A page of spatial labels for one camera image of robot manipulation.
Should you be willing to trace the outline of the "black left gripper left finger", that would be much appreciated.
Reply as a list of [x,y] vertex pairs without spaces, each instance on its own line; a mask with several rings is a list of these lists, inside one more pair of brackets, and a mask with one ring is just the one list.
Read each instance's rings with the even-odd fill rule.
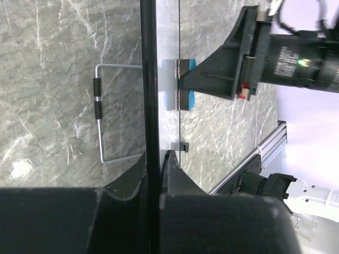
[[102,189],[102,200],[131,201],[147,197],[147,162],[144,152],[138,161]]

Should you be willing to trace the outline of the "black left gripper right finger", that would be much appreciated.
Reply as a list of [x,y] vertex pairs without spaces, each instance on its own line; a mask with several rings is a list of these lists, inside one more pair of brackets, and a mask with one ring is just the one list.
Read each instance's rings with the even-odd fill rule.
[[162,194],[207,195],[181,168],[174,150],[168,150],[165,155]]

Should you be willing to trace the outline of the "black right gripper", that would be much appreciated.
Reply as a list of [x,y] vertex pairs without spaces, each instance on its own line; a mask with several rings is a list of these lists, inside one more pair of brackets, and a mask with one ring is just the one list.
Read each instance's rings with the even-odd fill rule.
[[223,43],[185,78],[191,90],[232,100],[243,64],[243,94],[259,82],[338,93],[338,26],[271,34],[271,21],[256,21],[258,6],[244,6]]

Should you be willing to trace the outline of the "blue whiteboard eraser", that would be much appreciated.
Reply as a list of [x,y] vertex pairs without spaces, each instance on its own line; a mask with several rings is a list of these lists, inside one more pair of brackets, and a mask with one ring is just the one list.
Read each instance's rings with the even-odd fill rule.
[[177,77],[178,77],[178,103],[180,110],[190,111],[194,108],[195,94],[191,90],[190,80],[185,76],[197,66],[194,58],[179,59],[177,61]]

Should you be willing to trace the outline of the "white whiteboard black frame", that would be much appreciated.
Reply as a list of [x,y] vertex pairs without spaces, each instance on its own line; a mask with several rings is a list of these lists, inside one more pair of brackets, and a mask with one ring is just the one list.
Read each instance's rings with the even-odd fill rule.
[[177,61],[180,2],[140,1],[150,253],[160,252],[160,209],[166,155],[180,141]]

